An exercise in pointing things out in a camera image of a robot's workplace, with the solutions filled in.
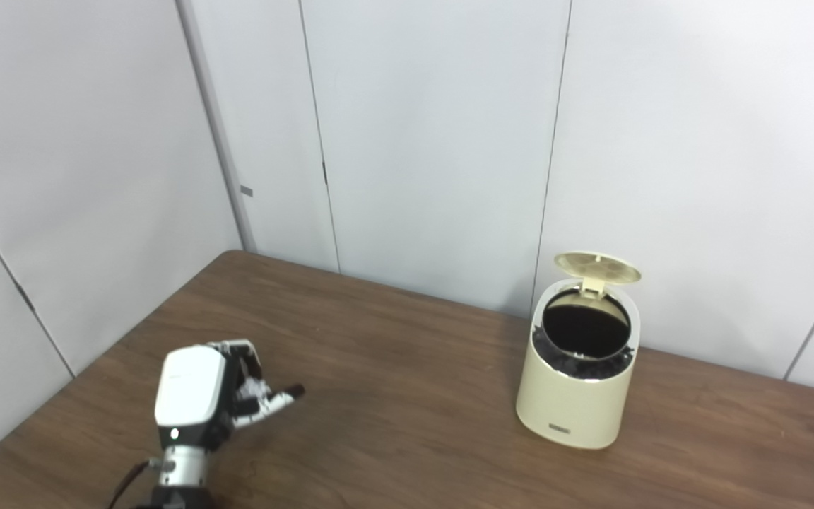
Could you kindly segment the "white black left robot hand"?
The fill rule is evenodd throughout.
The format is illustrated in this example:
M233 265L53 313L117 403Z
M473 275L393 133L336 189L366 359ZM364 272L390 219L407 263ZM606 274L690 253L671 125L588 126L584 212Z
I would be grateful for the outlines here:
M187 346L165 357L155 399L161 448L216 451L233 432L288 408L301 384L272 390L249 339Z

